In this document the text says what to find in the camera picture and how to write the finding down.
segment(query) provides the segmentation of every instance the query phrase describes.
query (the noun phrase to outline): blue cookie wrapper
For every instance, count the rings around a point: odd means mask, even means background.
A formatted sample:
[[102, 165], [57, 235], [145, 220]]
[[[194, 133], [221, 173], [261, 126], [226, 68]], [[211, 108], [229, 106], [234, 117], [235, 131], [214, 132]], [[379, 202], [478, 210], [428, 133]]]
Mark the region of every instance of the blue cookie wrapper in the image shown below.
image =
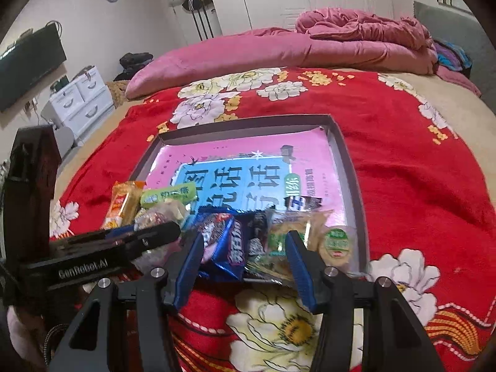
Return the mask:
[[216, 282], [242, 280], [254, 217], [253, 211], [211, 206], [198, 209], [193, 228], [203, 236], [200, 277]]

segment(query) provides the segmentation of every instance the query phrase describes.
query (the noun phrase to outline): green snack wrapper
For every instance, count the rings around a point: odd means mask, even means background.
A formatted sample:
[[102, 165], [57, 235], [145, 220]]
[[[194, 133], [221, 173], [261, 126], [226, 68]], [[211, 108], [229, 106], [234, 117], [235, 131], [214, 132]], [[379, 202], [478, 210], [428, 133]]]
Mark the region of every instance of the green snack wrapper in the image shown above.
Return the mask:
[[197, 186], [194, 182], [189, 182], [163, 189], [145, 190], [141, 195], [140, 204], [142, 208], [149, 209], [167, 198], [178, 200], [186, 205], [197, 198]]

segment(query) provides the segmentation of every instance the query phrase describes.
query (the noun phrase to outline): metal screw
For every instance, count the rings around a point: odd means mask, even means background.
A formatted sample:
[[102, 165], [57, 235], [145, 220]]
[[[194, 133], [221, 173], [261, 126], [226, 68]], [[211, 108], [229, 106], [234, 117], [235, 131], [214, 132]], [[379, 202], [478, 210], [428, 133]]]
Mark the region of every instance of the metal screw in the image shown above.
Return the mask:
[[338, 275], [338, 269], [336, 267], [326, 267], [324, 273], [327, 277], [336, 277]]
[[165, 270], [161, 267], [157, 267], [154, 268], [152, 271], [150, 271], [150, 274], [152, 275], [153, 278], [159, 278], [165, 274]]
[[391, 286], [392, 281], [388, 277], [379, 277], [377, 282], [381, 287], [388, 288]]
[[102, 278], [100, 281], [98, 281], [98, 286], [100, 288], [106, 288], [110, 285], [111, 281], [110, 281], [110, 278]]

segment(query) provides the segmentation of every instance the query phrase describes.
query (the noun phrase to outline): white drawer cabinet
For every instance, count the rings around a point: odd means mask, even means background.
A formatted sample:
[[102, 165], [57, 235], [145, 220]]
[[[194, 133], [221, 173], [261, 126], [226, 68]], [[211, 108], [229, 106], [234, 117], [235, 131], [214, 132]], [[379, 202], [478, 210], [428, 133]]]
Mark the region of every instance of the white drawer cabinet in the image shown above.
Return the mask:
[[51, 96], [50, 102], [60, 122], [63, 122], [84, 104], [83, 97], [74, 84], [64, 86], [64, 88]]
[[96, 67], [91, 68], [85, 74], [78, 76], [73, 83], [77, 86], [84, 101], [90, 100], [101, 88], [105, 86], [102, 76]]
[[69, 127], [74, 137], [85, 142], [115, 110], [112, 94], [93, 67], [50, 97], [41, 111], [45, 120], [58, 128]]
[[64, 121], [64, 125], [70, 127], [74, 136], [78, 138], [111, 106], [113, 102], [109, 89], [101, 88], [93, 99], [85, 102], [79, 110], [71, 114]]

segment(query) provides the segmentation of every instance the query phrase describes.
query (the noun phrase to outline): gray headboard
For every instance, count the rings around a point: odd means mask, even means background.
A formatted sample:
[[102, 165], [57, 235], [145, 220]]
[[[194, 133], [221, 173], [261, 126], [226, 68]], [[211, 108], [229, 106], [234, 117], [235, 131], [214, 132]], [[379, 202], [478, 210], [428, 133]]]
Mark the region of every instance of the gray headboard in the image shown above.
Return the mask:
[[434, 39], [443, 39], [465, 50], [473, 61], [470, 80], [482, 92], [481, 99], [496, 113], [496, 50], [475, 17], [444, 7], [414, 2], [415, 18]]

